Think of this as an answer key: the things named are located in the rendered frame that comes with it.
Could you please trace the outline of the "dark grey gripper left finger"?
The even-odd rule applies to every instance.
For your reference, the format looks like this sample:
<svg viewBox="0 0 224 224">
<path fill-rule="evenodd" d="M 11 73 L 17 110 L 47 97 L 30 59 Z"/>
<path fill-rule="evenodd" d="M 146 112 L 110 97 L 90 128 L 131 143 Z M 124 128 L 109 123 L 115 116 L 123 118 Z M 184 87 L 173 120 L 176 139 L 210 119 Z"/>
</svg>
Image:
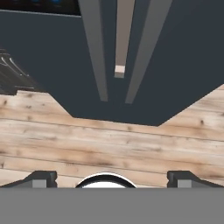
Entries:
<svg viewBox="0 0 224 224">
<path fill-rule="evenodd" d="M 58 186 L 56 171 L 34 171 L 24 179 L 1 185 L 1 188 L 29 187 L 29 188 L 56 188 Z"/>
</svg>

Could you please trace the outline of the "black panel with blue lights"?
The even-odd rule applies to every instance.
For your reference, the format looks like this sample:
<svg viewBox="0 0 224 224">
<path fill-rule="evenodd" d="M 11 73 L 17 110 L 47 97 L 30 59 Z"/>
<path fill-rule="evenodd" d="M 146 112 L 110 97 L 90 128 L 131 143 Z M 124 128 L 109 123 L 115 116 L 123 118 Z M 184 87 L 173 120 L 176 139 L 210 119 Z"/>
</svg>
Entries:
<svg viewBox="0 0 224 224">
<path fill-rule="evenodd" d="M 0 10 L 81 14 L 78 0 L 0 0 Z"/>
</svg>

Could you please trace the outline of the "white round thing black rim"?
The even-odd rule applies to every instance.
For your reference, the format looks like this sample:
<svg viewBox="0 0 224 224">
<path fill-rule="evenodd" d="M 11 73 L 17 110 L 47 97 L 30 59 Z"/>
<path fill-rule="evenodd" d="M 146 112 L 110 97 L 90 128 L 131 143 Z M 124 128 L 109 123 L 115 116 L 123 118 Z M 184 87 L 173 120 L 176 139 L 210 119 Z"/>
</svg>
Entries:
<svg viewBox="0 0 224 224">
<path fill-rule="evenodd" d="M 124 176 L 111 172 L 99 172 L 85 177 L 77 188 L 136 188 L 136 185 Z"/>
</svg>

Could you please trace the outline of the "dark grey fridge door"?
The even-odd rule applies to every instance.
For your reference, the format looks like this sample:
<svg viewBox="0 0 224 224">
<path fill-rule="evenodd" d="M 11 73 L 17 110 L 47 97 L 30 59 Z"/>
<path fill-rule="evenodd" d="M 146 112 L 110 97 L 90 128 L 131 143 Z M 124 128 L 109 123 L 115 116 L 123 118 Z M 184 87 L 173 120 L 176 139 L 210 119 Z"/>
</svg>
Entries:
<svg viewBox="0 0 224 224">
<path fill-rule="evenodd" d="M 71 116 L 116 120 L 117 0 L 100 0 L 108 100 L 100 99 L 81 14 L 0 10 L 0 46 Z"/>
<path fill-rule="evenodd" d="M 224 0 L 173 0 L 135 100 L 125 102 L 150 0 L 136 0 L 121 120 L 159 126 L 224 84 Z"/>
</svg>

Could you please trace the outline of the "black appliance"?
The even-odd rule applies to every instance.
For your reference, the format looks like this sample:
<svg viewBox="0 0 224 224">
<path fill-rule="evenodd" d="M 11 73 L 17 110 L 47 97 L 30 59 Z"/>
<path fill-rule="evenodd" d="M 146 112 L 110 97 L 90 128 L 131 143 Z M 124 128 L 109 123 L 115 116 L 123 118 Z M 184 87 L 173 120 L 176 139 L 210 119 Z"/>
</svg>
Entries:
<svg viewBox="0 0 224 224">
<path fill-rule="evenodd" d="M 11 55 L 0 47 L 0 95 L 16 95 L 18 90 L 45 92 L 45 90 L 15 62 Z"/>
</svg>

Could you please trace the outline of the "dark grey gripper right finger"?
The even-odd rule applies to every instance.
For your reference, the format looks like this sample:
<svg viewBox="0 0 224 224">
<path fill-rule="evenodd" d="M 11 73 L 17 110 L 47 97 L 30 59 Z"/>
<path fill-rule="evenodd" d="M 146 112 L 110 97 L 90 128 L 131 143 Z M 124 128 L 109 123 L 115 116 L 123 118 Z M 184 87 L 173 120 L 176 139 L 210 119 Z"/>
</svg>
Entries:
<svg viewBox="0 0 224 224">
<path fill-rule="evenodd" d="M 168 188 L 196 188 L 196 187 L 221 187 L 213 182 L 206 181 L 194 175 L 190 171 L 168 171 Z"/>
</svg>

